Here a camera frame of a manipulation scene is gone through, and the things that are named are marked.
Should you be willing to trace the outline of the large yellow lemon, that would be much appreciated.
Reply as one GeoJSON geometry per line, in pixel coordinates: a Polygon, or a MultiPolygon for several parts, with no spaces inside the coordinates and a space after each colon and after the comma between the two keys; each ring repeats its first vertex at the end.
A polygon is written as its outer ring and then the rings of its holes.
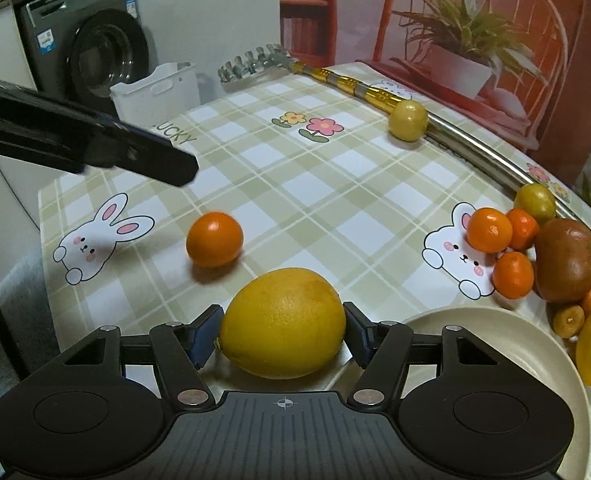
{"type": "Polygon", "coordinates": [[[346,316],[338,293],[321,275],[278,269],[245,285],[220,324],[222,354],[267,379],[313,374],[339,352],[346,316]]]}

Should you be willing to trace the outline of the brown longan fruit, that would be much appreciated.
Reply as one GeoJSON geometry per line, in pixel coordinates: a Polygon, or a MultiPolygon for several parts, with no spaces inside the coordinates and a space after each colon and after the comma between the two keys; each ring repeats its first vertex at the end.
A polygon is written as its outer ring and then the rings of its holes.
{"type": "Polygon", "coordinates": [[[585,312],[581,306],[566,306],[553,317],[553,331],[562,339],[571,339],[580,333],[584,322],[585,312]]]}

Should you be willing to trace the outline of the large red apple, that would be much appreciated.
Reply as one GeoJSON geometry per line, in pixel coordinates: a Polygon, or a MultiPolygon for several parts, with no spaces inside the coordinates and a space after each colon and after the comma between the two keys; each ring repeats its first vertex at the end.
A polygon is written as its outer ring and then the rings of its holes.
{"type": "Polygon", "coordinates": [[[591,231],[570,219],[548,221],[536,235],[536,286],[551,304],[581,301],[591,289],[591,231]]]}

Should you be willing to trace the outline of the yellow-green plum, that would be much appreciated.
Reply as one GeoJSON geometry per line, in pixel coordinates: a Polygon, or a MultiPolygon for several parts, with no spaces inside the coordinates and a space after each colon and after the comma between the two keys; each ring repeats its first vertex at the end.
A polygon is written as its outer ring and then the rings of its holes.
{"type": "Polygon", "coordinates": [[[526,184],[516,194],[513,207],[526,211],[541,226],[557,214],[556,199],[548,188],[539,183],[526,184]]]}
{"type": "Polygon", "coordinates": [[[404,142],[417,142],[425,135],[429,115],[425,107],[415,100],[402,100],[389,116],[389,131],[404,142]]]}

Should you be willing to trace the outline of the grey washing machine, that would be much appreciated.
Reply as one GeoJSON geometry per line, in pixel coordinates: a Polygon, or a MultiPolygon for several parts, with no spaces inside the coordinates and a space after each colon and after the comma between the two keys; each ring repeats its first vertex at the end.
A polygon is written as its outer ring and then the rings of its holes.
{"type": "Polygon", "coordinates": [[[115,115],[111,88],[150,74],[137,0],[26,0],[15,6],[36,87],[115,115]]]}

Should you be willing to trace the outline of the cream round plate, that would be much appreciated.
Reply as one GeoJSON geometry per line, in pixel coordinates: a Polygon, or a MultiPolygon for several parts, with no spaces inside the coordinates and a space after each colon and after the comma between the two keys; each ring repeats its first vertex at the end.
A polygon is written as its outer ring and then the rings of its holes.
{"type": "MultiPolygon", "coordinates": [[[[556,341],[491,307],[434,310],[414,332],[399,402],[357,424],[365,479],[584,479],[587,396],[556,341]]],[[[363,370],[332,382],[345,400],[363,370]]]]}

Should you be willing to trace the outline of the white plastic basket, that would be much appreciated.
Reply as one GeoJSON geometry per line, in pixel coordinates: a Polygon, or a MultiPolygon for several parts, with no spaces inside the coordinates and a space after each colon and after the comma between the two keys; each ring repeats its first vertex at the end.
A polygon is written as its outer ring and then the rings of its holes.
{"type": "Polygon", "coordinates": [[[200,105],[196,65],[161,64],[149,76],[131,84],[114,84],[110,96],[122,122],[153,127],[200,105]]]}

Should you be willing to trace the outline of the checkered bunny tablecloth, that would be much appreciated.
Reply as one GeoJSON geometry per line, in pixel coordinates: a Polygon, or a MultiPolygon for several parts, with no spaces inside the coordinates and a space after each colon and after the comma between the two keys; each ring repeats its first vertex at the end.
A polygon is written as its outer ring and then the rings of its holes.
{"type": "MultiPolygon", "coordinates": [[[[430,233],[451,234],[454,220],[473,208],[509,210],[515,194],[431,139],[392,138],[388,119],[370,106],[288,75],[188,110],[155,132],[196,155],[200,171],[191,184],[91,170],[39,194],[42,261],[62,348],[102,325],[132,335],[191,322],[280,268],[320,274],[375,321],[491,307],[563,347],[538,296],[472,300],[473,274],[433,269],[422,257],[430,233]],[[127,198],[123,216],[151,217],[153,230],[118,244],[91,280],[68,284],[53,258],[60,240],[117,194],[127,198]],[[244,235],[239,257],[219,268],[197,266],[186,248],[192,224],[210,211],[230,214],[244,235]]],[[[591,388],[585,393],[591,430],[591,388]]],[[[584,479],[591,479],[591,450],[584,479]]]]}

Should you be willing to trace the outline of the telescopic metal pole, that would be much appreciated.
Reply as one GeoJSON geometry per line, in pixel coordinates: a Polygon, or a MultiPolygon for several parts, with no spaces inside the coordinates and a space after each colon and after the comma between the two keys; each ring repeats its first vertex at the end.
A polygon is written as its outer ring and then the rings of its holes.
{"type": "MultiPolygon", "coordinates": [[[[302,63],[289,55],[289,52],[279,44],[268,44],[245,52],[243,56],[236,56],[218,67],[217,75],[224,89],[233,92],[241,88],[242,84],[251,86],[257,78],[272,74],[275,70],[287,70],[292,74],[306,76],[327,84],[388,115],[401,110],[409,103],[407,99],[396,96],[388,90],[369,86],[365,82],[339,75],[327,68],[317,68],[302,63]]],[[[446,122],[432,112],[428,114],[425,133],[431,140],[470,162],[472,166],[511,191],[519,190],[521,186],[535,181],[507,156],[499,154],[475,136],[471,136],[470,133],[446,122]]]]}

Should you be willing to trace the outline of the printed room backdrop cloth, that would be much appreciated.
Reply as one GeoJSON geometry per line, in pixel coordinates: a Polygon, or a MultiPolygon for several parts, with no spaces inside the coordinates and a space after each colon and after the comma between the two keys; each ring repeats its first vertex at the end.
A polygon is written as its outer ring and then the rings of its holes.
{"type": "Polygon", "coordinates": [[[457,110],[591,207],[591,0],[280,0],[280,35],[457,110]]]}

